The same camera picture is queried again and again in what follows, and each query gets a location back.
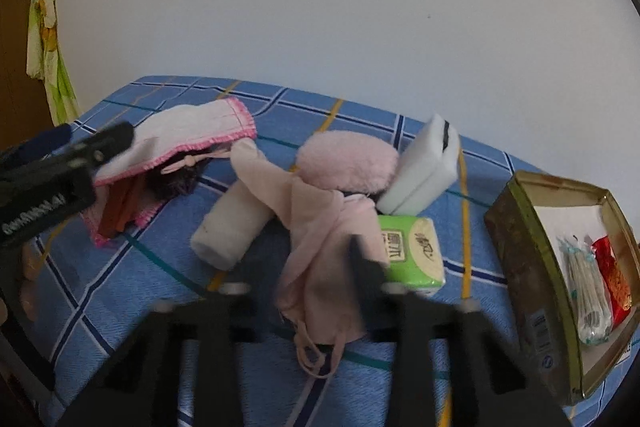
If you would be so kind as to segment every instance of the red packet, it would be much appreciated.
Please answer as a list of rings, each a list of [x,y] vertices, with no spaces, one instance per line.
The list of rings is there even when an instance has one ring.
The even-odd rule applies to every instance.
[[[598,261],[598,269],[609,290],[613,310],[613,328],[616,328],[631,311],[631,290],[613,256],[607,235],[593,243],[593,251]]]

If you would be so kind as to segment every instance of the blue plaid tablecloth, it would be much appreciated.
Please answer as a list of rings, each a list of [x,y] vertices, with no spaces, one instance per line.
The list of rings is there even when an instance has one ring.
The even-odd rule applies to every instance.
[[[180,104],[202,104],[222,94],[236,96],[254,115],[258,147],[275,164],[289,168],[296,149],[329,119],[329,129],[377,136],[403,150],[423,123],[403,115],[320,94],[226,78],[146,76],[117,90],[72,126],[74,140],[91,136],[106,124],[142,123],[155,112]],[[453,185],[423,215],[434,220],[446,266],[447,283],[436,299],[460,299],[463,267],[462,202],[469,205],[472,247],[472,296],[498,329],[516,341],[506,280],[482,216],[517,169],[535,167],[505,152],[462,137],[467,190]],[[38,320],[29,334],[55,364],[56,392],[39,404],[46,425],[53,425],[100,363],[159,298],[187,302],[198,298],[215,275],[191,251],[190,237],[220,194],[235,180],[228,160],[211,162],[193,194],[167,203],[144,230],[129,229],[105,248],[96,248],[78,217],[53,240],[51,255],[38,279]],[[36,238],[43,248],[47,234]],[[589,399],[567,415],[588,425],[607,404],[638,352],[613,368]],[[357,341],[348,346],[329,380],[313,380],[298,367],[290,341],[271,333],[261,344],[240,349],[241,385],[248,426],[374,427],[384,423],[394,347]],[[438,409],[447,392],[444,346],[434,348]],[[191,383],[194,351],[187,352],[180,394],[180,421],[192,425]]]

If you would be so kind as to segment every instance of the pink fuzzy pouch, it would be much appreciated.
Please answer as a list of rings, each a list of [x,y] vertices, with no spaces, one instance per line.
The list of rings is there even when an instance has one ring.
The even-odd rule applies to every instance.
[[[101,246],[109,241],[98,233],[98,227],[115,182],[150,171],[180,152],[200,151],[255,136],[254,118],[236,98],[204,105],[177,105],[150,116],[136,128],[130,149],[96,174],[97,201],[82,213],[94,243]],[[163,204],[150,190],[144,190],[133,213],[136,226],[146,227]]]

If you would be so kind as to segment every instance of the gold box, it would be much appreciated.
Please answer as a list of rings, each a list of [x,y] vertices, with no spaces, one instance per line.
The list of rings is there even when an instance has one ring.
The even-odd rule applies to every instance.
[[[534,207],[594,205],[631,289],[632,307],[608,342],[587,347],[578,338],[571,297]],[[574,405],[602,383],[640,322],[640,252],[632,230],[608,190],[525,171],[513,175],[484,222],[508,282],[520,348],[558,403]]]

